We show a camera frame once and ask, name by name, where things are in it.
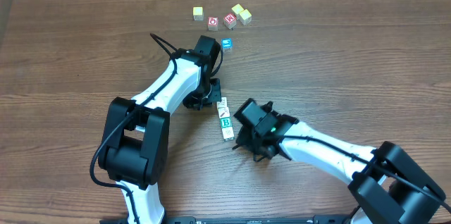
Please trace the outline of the pale wooden block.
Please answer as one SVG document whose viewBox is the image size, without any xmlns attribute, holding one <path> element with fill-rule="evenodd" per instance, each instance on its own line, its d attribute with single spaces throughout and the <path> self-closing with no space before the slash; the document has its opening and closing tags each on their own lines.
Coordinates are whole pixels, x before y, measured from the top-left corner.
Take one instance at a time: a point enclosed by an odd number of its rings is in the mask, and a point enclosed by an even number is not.
<svg viewBox="0 0 451 224">
<path fill-rule="evenodd" d="M 216 102 L 216 107 L 217 107 L 217 109 L 227 108 L 228 107 L 227 98 L 226 97 L 222 97 L 220 101 L 217 101 Z"/>
</svg>

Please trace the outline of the green-edged wooden number block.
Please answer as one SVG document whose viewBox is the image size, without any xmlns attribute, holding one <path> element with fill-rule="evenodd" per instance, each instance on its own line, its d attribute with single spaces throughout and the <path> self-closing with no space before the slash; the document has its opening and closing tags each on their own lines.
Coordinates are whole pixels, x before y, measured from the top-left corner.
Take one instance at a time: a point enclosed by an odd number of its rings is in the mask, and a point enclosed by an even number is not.
<svg viewBox="0 0 451 224">
<path fill-rule="evenodd" d="M 233 126 L 232 120 L 231 120 L 230 117 L 221 118 L 220 122 L 221 122 L 221 127 L 222 128 L 227 128 L 227 127 L 232 127 Z"/>
</svg>

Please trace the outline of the white pattern wooden block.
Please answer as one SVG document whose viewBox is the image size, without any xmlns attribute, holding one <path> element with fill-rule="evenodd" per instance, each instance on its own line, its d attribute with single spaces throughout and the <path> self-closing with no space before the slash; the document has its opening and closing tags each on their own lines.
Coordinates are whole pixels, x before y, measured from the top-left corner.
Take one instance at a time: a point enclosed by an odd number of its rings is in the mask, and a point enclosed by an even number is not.
<svg viewBox="0 0 451 224">
<path fill-rule="evenodd" d="M 223 139 L 225 141 L 235 139 L 235 134 L 234 134 L 232 127 L 223 127 L 221 130 L 222 130 Z"/>
</svg>

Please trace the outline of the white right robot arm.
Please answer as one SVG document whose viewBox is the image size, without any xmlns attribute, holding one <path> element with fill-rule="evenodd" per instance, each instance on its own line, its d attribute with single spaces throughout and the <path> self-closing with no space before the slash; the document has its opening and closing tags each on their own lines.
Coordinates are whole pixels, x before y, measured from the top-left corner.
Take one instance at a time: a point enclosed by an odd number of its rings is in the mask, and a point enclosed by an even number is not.
<svg viewBox="0 0 451 224">
<path fill-rule="evenodd" d="M 248 99 L 235 113 L 242 127 L 236 146 L 254 161 L 281 155 L 308 163 L 347 185 L 358 204 L 348 223 L 428 223 L 446 204 L 441 187 L 400 146 L 351 144 L 273 110 L 272 102 Z"/>
</svg>

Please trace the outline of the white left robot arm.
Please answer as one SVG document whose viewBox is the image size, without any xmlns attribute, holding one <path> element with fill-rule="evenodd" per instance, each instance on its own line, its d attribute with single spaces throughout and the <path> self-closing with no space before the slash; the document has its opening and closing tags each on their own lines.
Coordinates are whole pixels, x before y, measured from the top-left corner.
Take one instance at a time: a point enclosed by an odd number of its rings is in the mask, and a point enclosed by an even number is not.
<svg viewBox="0 0 451 224">
<path fill-rule="evenodd" d="M 123 193 L 128 215 L 120 223 L 165 223 L 158 181 L 168 157 L 171 115 L 179 105 L 200 110 L 221 100 L 215 75 L 223 52 L 214 38 L 201 36 L 195 48 L 181 49 L 151 37 L 169 55 L 168 67 L 142 93 L 110 103 L 89 166 L 94 183 Z"/>
</svg>

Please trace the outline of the tan wooden picture block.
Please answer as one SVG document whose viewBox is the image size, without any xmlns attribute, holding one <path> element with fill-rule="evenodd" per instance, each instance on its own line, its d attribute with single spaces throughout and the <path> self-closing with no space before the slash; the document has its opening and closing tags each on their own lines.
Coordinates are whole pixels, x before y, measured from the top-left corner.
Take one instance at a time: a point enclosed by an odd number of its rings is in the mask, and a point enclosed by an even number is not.
<svg viewBox="0 0 451 224">
<path fill-rule="evenodd" d="M 228 107 L 218 108 L 218 116 L 220 119 L 229 118 L 230 117 L 229 108 Z"/>
</svg>

